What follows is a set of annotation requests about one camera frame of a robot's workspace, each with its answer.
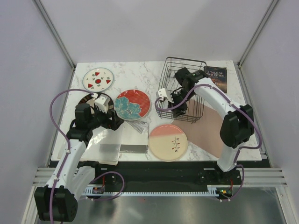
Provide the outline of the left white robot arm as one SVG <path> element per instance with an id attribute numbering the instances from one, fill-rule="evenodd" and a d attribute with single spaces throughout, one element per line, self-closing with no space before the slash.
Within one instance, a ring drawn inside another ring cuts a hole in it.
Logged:
<path id="1" fill-rule="evenodd" d="M 79 160 L 93 136 L 94 129 L 117 130 L 122 124 L 114 109 L 102 112 L 97 105 L 79 104 L 75 119 L 63 136 L 67 146 L 54 173 L 45 186 L 37 187 L 34 198 L 40 220 L 72 222 L 78 211 L 78 201 L 89 183 L 99 183 L 103 173 L 93 166 L 78 167 Z"/>

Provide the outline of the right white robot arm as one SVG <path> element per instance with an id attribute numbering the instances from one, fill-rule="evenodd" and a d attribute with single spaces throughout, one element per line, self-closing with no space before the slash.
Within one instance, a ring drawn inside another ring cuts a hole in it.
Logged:
<path id="1" fill-rule="evenodd" d="M 242 145 L 254 134 L 253 109 L 230 99 L 203 70 L 190 72 L 184 67 L 174 77 L 180 88 L 167 96 L 167 110 L 174 118 L 186 113 L 186 102 L 195 95 L 201 96 L 223 118 L 220 138 L 224 148 L 217 161 L 214 178 L 218 183 L 226 183 L 231 178 L 230 171 L 236 167 Z"/>

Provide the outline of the pink cream leaf plate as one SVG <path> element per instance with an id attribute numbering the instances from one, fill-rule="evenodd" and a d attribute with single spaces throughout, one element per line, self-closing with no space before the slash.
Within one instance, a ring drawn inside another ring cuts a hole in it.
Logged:
<path id="1" fill-rule="evenodd" d="M 178 161 L 188 149 L 188 139 L 182 129 L 175 125 L 160 125 L 148 137 L 150 152 L 165 162 Z"/>

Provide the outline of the black wire dish rack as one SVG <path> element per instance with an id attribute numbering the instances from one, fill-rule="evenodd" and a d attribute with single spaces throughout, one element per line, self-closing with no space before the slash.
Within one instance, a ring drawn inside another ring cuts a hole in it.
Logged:
<path id="1" fill-rule="evenodd" d="M 198 74 L 206 71 L 206 62 L 179 57 L 167 57 L 161 73 L 159 89 L 165 88 L 173 98 L 173 103 L 167 98 L 157 102 L 159 108 L 168 109 L 179 104 L 187 95 L 191 87 L 182 87 L 183 80 L 189 74 Z M 160 118 L 181 120 L 190 123 L 198 121 L 203 116 L 204 99 L 192 93 L 188 99 L 174 110 L 159 111 Z"/>

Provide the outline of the red blue flower plate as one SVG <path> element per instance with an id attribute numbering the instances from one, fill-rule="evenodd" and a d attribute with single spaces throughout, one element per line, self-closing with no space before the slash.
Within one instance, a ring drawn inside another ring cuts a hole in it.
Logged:
<path id="1" fill-rule="evenodd" d="M 136 121 L 143 118 L 150 110 L 150 98 L 137 89 L 126 90 L 114 101 L 117 115 L 126 121 Z"/>

